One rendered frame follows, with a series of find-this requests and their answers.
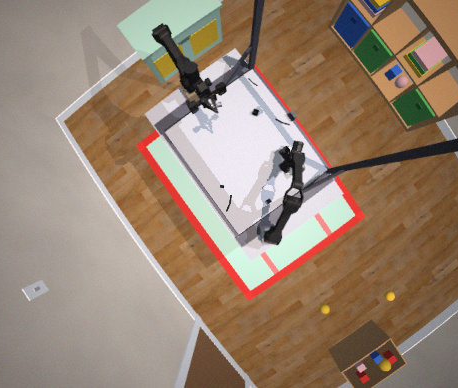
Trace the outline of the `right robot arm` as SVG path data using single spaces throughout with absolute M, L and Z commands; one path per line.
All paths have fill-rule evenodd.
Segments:
M 194 85 L 198 83 L 199 81 L 203 81 L 200 77 L 198 68 L 196 68 L 196 66 L 198 67 L 198 65 L 196 65 L 195 62 L 190 61 L 189 58 L 185 57 L 182 54 L 182 52 L 180 51 L 180 49 L 178 48 L 178 46 L 172 39 L 172 36 L 171 36 L 172 32 L 170 31 L 168 25 L 166 24 L 164 25 L 162 23 L 159 26 L 157 26 L 156 28 L 154 28 L 152 31 L 153 31 L 152 33 L 153 38 L 156 39 L 155 41 L 157 43 L 161 42 L 159 44 L 165 47 L 172 61 L 175 63 L 175 66 L 177 67 L 179 73 L 183 75 L 183 78 L 180 76 L 180 79 L 181 79 L 180 82 L 182 83 L 182 85 L 184 85 L 183 86 L 184 89 L 186 89 L 189 94 L 193 93 L 194 90 L 192 88 L 194 88 Z M 204 93 L 205 92 L 204 90 L 208 89 L 209 86 L 211 85 L 212 85 L 212 82 L 209 78 L 206 78 L 204 82 L 197 85 L 196 86 L 197 89 L 195 89 L 197 91 L 196 92 L 197 96 L 200 98 L 201 96 L 200 94 Z

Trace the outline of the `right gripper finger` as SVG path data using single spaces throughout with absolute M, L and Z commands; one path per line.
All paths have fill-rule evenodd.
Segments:
M 218 112 L 216 111 L 216 109 L 210 104 L 210 102 L 209 102 L 207 99 L 205 99 L 205 100 L 202 101 L 201 103 L 202 103 L 203 108 L 208 108 L 208 109 L 210 109 L 210 110 L 212 110 L 213 112 L 215 112 L 215 113 L 218 114 Z
M 210 99 L 211 99 L 211 101 L 212 101 L 212 103 L 213 103 L 213 105 L 214 105 L 216 111 L 218 112 L 218 109 L 217 109 L 217 106 L 216 106 L 216 101 L 217 101 L 217 96 L 216 96 L 216 94 L 214 93 L 213 95 L 211 95 L 211 96 L 210 96 Z M 214 99 L 215 99 L 215 101 L 214 101 Z M 218 112 L 218 113 L 219 113 L 219 112 Z

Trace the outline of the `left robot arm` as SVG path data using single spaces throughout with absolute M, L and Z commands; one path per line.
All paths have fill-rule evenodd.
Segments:
M 283 211 L 280 217 L 278 218 L 275 226 L 271 226 L 268 231 L 264 231 L 264 242 L 265 243 L 269 243 L 269 244 L 278 246 L 282 240 L 281 231 L 283 231 L 290 216 L 296 213 L 299 210 L 299 208 L 301 208 L 300 206 L 302 206 L 302 202 L 304 199 L 304 195 L 302 191 L 303 186 L 304 186 L 303 177 L 302 177 L 302 165 L 305 163 L 305 153 L 302 152 L 303 146 L 304 146 L 303 142 L 294 141 L 292 149 L 289 152 L 288 161 L 285 159 L 284 162 L 282 162 L 279 165 L 279 168 L 284 173 L 288 173 L 290 171 L 290 167 L 292 168 L 292 180 L 293 181 L 291 183 L 290 188 L 286 191 L 287 193 L 285 192 L 285 195 L 284 195 L 285 201 L 283 198 Z M 290 165 L 288 162 L 290 163 Z M 300 191 L 300 195 L 301 195 L 300 198 L 287 195 L 293 188 L 298 189 Z

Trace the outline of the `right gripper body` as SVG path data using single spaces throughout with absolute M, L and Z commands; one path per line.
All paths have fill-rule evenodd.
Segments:
M 200 83 L 202 83 L 202 82 L 204 82 L 204 81 L 199 81 L 198 83 L 196 83 L 196 84 L 194 85 L 194 88 L 195 88 L 198 84 L 200 84 Z M 205 91 L 204 93 L 200 94 L 201 96 L 200 96 L 199 101 L 195 102 L 195 100 L 193 100 L 192 102 L 190 102 L 190 103 L 188 104 L 188 108 L 189 108 L 189 110 L 191 111 L 192 114 L 195 114 L 197 111 L 199 111 L 198 106 L 202 105 L 201 102 L 204 101 L 205 98 L 207 98 L 207 99 L 209 100 L 209 99 L 210 99 L 210 96 L 213 95 L 213 93 L 222 96 L 223 94 L 225 94 L 225 93 L 227 92 L 226 85 L 225 85 L 224 82 L 220 82 L 220 83 L 217 84 L 215 87 L 216 87 L 217 89 L 215 89 L 215 90 L 212 91 L 212 92 L 211 92 L 211 91 L 209 92 L 209 89 L 208 89 L 208 90 Z M 221 87 L 223 87 L 223 88 L 220 89 Z M 193 88 L 193 89 L 194 89 L 194 88 Z M 195 91 L 195 89 L 194 89 L 194 91 Z M 196 91 L 195 91 L 195 92 L 196 92 Z M 209 96 L 209 97 L 208 97 L 208 96 Z M 210 100 L 211 100 L 211 99 L 210 99 Z M 192 108 L 191 108 L 191 107 L 192 107 Z M 196 107 L 196 108 L 195 108 L 195 107 Z M 190 108 L 191 108 L 191 109 L 190 109 Z M 192 110 L 193 110 L 193 112 L 192 112 Z

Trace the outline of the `dark grey metal support frame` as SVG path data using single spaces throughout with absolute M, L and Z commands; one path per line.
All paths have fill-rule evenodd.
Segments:
M 224 81 L 225 85 L 228 84 L 228 82 L 231 80 L 233 75 L 236 73 L 236 71 L 241 66 L 241 64 L 244 62 L 244 60 L 246 59 L 248 55 L 249 55 L 249 63 L 248 63 L 249 69 L 252 70 L 253 68 L 255 68 L 255 61 L 256 61 L 261 21 L 262 21 L 263 8 L 264 8 L 264 1 L 265 0 L 255 0 L 254 1 L 251 43 L 248 46 L 248 48 L 246 49 L 246 51 L 243 53 L 239 61 L 236 63 L 232 71 L 229 73 L 227 78 L 225 79 Z M 351 166 L 349 166 L 349 164 L 346 164 L 342 166 L 333 167 L 327 170 L 329 172 L 326 171 L 328 174 L 331 174 L 331 173 L 333 174 L 327 176 L 324 179 L 319 180 L 318 182 L 312 184 L 309 187 L 304 188 L 303 193 L 321 185 L 322 183 L 348 170 L 366 168 L 366 167 L 371 167 L 371 166 L 406 161 L 406 160 L 411 160 L 411 159 L 423 158 L 423 157 L 446 154 L 446 153 L 457 152 L 457 151 L 458 151 L 458 138 L 449 140 L 449 141 L 432 144 L 432 145 L 419 147 L 419 148 L 414 148 L 414 149 L 410 149 L 410 150 L 406 150 L 402 152 L 397 152 L 397 153 L 393 153 L 389 155 L 384 155 L 384 156 L 380 156 L 380 157 L 376 157 L 372 159 L 367 159 L 367 160 L 363 160 L 363 161 L 359 161 L 355 163 L 351 163 Z M 338 170 L 334 170 L 334 169 L 338 169 Z

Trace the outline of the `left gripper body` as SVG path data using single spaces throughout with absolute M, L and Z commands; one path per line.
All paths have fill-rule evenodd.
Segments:
M 285 147 L 283 147 L 283 148 L 279 151 L 279 153 L 280 153 L 281 156 L 283 156 L 284 158 L 287 158 L 287 161 L 288 161 L 288 159 L 289 159 L 289 151 L 290 151 L 289 147 L 288 147 L 288 146 L 285 146 Z M 287 156 L 288 156 L 288 157 L 287 157 Z

